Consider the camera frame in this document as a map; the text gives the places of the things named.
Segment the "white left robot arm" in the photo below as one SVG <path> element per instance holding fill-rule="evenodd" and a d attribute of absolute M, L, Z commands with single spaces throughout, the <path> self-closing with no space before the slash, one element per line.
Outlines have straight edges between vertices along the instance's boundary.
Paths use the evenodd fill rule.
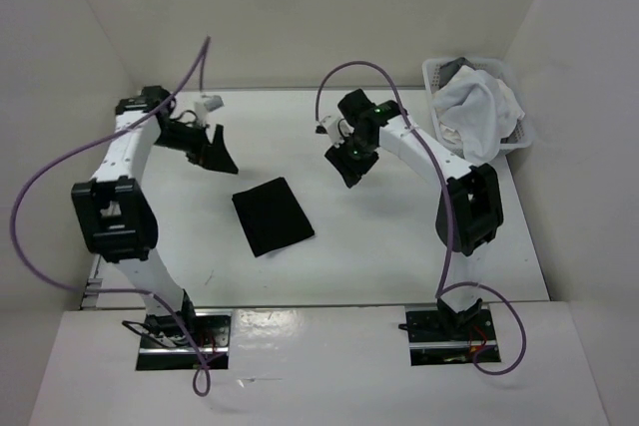
<path fill-rule="evenodd" d="M 199 321 L 186 293 L 157 251 L 159 226 L 140 185 L 154 147 L 185 154 L 206 171 L 235 175 L 239 169 L 224 142 L 224 128 L 209 126 L 221 108 L 218 95 L 201 95 L 185 122 L 173 114 L 176 102 L 160 86 L 149 86 L 115 109 L 115 139 L 87 182 L 73 185 L 71 199 L 89 251 L 116 266 L 142 295 L 144 328 L 161 345 L 184 346 L 198 336 Z"/>

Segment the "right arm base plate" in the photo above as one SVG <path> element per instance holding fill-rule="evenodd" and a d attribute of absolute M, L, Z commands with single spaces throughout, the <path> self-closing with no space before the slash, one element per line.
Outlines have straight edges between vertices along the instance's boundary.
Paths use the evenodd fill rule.
<path fill-rule="evenodd" d="M 461 326 L 445 326 L 435 306 L 409 307 L 398 328 L 408 340 L 412 366 L 470 364 L 476 353 L 478 363 L 501 361 L 492 315 L 482 306 Z"/>

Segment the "black skirt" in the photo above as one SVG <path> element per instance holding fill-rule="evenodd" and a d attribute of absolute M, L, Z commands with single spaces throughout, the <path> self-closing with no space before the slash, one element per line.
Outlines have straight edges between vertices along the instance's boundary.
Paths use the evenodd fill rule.
<path fill-rule="evenodd" d="M 309 239 L 315 231 L 285 178 L 232 196 L 254 257 Z"/>

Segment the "white skirt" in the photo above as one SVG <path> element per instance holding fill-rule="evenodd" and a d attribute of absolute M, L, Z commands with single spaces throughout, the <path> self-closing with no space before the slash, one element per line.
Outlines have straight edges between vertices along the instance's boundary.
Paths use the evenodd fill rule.
<path fill-rule="evenodd" d="M 497 157 L 501 141 L 525 117 L 512 89 L 468 66 L 435 92 L 432 109 L 442 138 L 460 146 L 463 156 L 477 166 Z"/>

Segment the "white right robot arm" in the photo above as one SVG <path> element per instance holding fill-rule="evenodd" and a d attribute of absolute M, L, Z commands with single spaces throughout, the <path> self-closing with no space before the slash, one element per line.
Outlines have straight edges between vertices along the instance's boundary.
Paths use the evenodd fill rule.
<path fill-rule="evenodd" d="M 394 100 L 376 104 L 357 89 L 339 101 L 338 110 L 318 120 L 316 131 L 328 135 L 325 157 L 348 187 L 371 170 L 380 151 L 439 185 L 434 227 L 445 253 L 435 292 L 437 327 L 449 339 L 462 337 L 479 315 L 486 256 L 503 224 L 496 170 L 450 152 Z"/>

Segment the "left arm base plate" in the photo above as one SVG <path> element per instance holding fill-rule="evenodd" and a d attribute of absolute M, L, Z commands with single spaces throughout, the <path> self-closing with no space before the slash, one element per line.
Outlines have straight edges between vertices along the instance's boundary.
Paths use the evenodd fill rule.
<path fill-rule="evenodd" d="M 123 320 L 122 325 L 140 338 L 136 370 L 192 370 L 200 364 L 195 350 L 175 324 L 162 329 L 146 316 L 144 321 Z M 210 369 L 227 369 L 231 342 L 232 315 L 227 310 L 196 311 L 192 337 Z"/>

